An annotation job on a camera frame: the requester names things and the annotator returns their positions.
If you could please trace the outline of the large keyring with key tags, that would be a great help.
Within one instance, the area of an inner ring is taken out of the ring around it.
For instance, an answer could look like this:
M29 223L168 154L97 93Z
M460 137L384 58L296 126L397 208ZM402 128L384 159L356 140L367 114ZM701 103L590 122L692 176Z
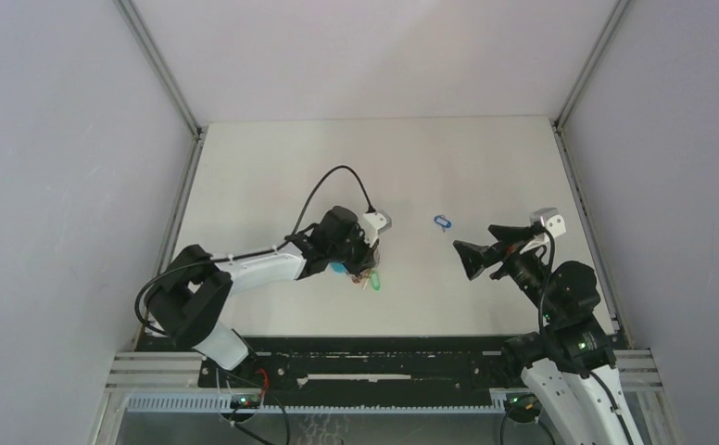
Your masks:
M365 265L358 274L350 272L344 264L339 262L330 262L328 269L331 270L334 273L338 274L344 274L349 277L352 283L355 285L360 286L362 289L366 289L368 286L370 286L367 283L367 278L372 271L378 272L379 265L380 265L380 252L378 249L379 243L377 243L375 246L373 246L370 249L370 252L372 254L372 258L370 259L370 263Z

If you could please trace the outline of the green key tag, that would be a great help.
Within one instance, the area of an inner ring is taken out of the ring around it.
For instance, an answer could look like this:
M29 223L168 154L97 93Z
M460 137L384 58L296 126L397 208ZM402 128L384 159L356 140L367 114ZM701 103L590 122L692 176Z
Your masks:
M377 273L376 271L370 272L367 278L367 283L374 291L379 291L381 289L381 279L379 273Z

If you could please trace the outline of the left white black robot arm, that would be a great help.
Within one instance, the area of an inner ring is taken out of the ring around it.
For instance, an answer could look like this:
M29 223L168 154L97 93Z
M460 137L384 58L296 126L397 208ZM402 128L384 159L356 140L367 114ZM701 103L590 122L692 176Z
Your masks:
M254 379L257 364L245 340L221 321L227 301L260 286L304 280L333 263L365 279L378 265L380 237L391 226L380 210L357 215L335 206L266 250L219 256L191 245L143 286L136 306L152 315L175 346L212 360L223 378L242 387Z

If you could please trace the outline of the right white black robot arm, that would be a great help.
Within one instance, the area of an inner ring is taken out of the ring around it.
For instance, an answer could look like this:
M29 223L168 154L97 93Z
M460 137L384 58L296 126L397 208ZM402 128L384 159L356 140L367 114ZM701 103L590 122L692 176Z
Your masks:
M491 246L452 244L467 277L494 267L491 279L509 277L537 310L537 330L505 342L503 376L526 385L567 444L642 443L615 349L594 314L601 302L595 271L579 261L554 263L562 217L488 230L497 240Z

